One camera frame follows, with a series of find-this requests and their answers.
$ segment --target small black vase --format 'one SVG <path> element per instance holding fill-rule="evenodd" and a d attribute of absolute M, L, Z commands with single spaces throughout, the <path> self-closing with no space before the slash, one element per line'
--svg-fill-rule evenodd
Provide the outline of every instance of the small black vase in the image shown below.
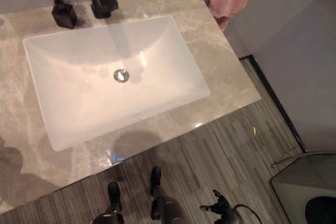
<path fill-rule="evenodd" d="M 58 26 L 74 29 L 77 16 L 72 5 L 65 4 L 63 0 L 55 0 L 51 14 Z"/>

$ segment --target striped gray carpet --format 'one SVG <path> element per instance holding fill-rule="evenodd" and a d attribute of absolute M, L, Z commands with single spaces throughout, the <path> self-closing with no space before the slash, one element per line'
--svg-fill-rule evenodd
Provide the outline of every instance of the striped gray carpet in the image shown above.
<path fill-rule="evenodd" d="M 269 183 L 288 164 L 270 165 L 301 151 L 249 62 L 241 62 L 262 97 L 260 101 L 8 211 L 0 216 L 0 223 L 89 223 L 108 206 L 106 187 L 111 181 L 120 185 L 126 224 L 157 223 L 149 215 L 148 182 L 154 165 L 163 171 L 167 193 L 182 204 L 193 223 L 217 219 L 198 209 L 215 202 L 214 188 L 233 205 L 242 203 L 255 209 L 265 224 L 288 223 Z M 245 223 L 258 223 L 248 211 L 239 211 Z"/>

